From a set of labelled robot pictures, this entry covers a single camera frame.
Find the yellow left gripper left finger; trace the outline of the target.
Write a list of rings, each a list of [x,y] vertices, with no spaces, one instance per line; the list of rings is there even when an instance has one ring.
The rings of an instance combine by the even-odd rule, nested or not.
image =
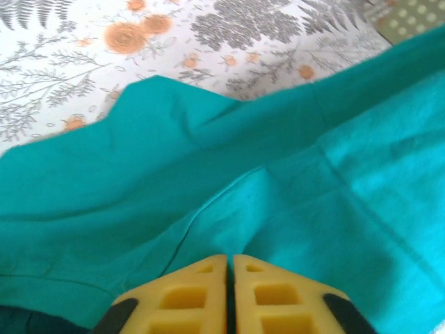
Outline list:
[[[226,333],[227,257],[207,257],[125,292],[92,331]]]

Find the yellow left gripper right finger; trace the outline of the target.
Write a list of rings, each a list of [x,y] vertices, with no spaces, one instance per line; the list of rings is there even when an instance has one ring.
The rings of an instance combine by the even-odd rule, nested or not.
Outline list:
[[[249,255],[234,256],[237,333],[375,333],[348,296]]]

